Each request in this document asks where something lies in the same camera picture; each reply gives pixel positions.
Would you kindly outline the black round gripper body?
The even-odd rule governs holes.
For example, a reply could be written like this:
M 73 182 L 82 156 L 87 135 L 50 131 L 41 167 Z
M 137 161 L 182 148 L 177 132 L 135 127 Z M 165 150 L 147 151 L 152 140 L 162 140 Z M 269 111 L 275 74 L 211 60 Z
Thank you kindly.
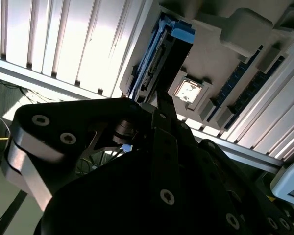
M 181 152 L 155 146 L 126 153 L 62 187 L 37 235 L 201 235 L 181 181 Z

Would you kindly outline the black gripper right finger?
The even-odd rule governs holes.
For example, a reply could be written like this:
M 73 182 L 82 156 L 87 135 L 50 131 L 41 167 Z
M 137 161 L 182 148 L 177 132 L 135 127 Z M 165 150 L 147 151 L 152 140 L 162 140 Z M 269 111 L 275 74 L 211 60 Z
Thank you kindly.
M 211 140 L 197 142 L 179 120 L 172 131 L 181 152 L 182 179 L 195 222 L 203 235 L 294 235 L 292 220 Z

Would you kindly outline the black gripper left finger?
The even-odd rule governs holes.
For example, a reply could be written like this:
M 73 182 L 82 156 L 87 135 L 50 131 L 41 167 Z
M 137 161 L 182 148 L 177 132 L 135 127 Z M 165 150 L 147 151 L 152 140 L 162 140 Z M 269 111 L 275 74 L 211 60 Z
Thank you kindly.
M 172 97 L 163 92 L 155 106 L 128 98 L 25 105 L 12 121 L 7 179 L 45 211 L 62 187 L 126 153 L 177 148 L 175 120 Z

